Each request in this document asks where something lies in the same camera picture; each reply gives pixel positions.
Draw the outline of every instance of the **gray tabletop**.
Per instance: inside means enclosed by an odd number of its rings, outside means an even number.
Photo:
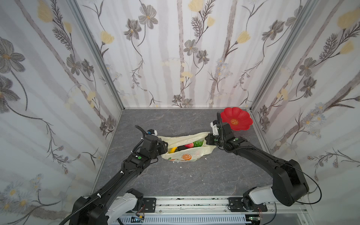
[[[95,190],[101,188],[120,169],[141,132],[155,129],[159,136],[184,136],[211,132],[210,122],[216,119],[218,109],[126,109],[120,119],[109,152],[104,161]],[[254,128],[235,131],[235,136],[246,138],[261,148]],[[171,162],[159,157],[157,163],[129,182],[119,195],[130,188],[145,196],[202,196],[242,195],[254,186],[272,183],[272,178],[249,160],[215,148],[195,162]]]

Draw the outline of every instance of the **cream plastic bag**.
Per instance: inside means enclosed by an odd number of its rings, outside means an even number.
[[[194,141],[204,139],[210,132],[202,132],[194,135],[181,136],[181,137],[162,137],[162,141],[165,141],[169,144],[168,152],[173,147],[178,147],[186,144],[193,143]],[[207,145],[206,140],[204,140],[203,145],[201,147],[189,148],[179,152],[174,153],[165,153],[162,154],[161,157],[170,161],[178,161],[178,162],[192,162],[198,160],[203,155],[207,155],[212,153],[216,146],[215,145]]]

